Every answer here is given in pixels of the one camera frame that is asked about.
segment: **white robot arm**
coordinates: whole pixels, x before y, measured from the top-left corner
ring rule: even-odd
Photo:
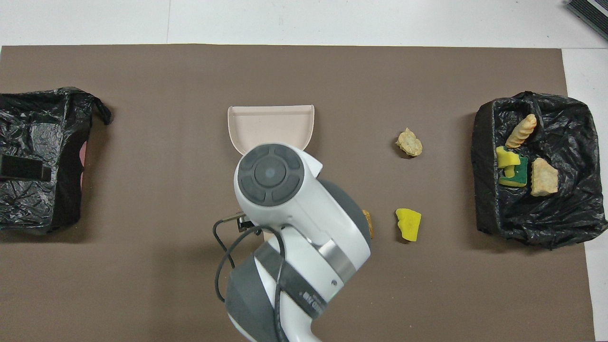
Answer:
[[[285,250],[283,258],[272,237],[230,274],[226,309],[250,341],[319,341],[312,320],[370,256],[365,216],[339,187],[317,179],[321,168],[309,154],[281,143],[259,145],[238,163],[234,188],[241,209],[280,234]],[[284,334],[275,329],[277,320]]]

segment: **black plastic bag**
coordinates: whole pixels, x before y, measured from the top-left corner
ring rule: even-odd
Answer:
[[[505,145],[528,114],[536,116],[537,126],[516,151],[530,161],[528,185],[500,185],[496,147]],[[530,164],[538,157],[558,170],[556,194],[530,195]],[[589,108],[580,101],[522,92],[484,104],[475,116],[471,161],[479,231],[553,249],[592,240],[608,227],[598,136]]]
[[[45,234],[80,219],[94,107],[110,124],[110,110],[77,88],[0,94],[0,230]]]

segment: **brown mat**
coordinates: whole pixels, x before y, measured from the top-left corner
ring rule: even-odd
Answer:
[[[61,86],[116,119],[95,123],[79,224],[0,234],[1,341],[244,341],[213,291],[211,226],[238,210],[226,111],[293,104],[315,105],[307,151],[376,233],[371,259],[313,324],[322,340],[593,340],[583,245],[545,251],[475,230],[474,113],[524,90],[566,94],[560,50],[2,48],[0,92]],[[424,145],[414,159],[394,145],[406,126]],[[397,208],[422,213],[417,242],[399,237]]]

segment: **beige dustpan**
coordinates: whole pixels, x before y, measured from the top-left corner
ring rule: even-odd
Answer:
[[[313,135],[314,106],[232,106],[228,132],[242,155],[265,142],[284,142],[301,150]]]

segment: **white floor tile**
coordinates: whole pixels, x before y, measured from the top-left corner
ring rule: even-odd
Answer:
[[[568,95],[589,106],[598,131],[600,172],[608,198],[608,49],[562,51]],[[595,339],[608,340],[608,232],[585,243]]]
[[[2,0],[0,45],[167,42],[170,0]]]
[[[608,47],[560,0],[172,0],[168,42]]]

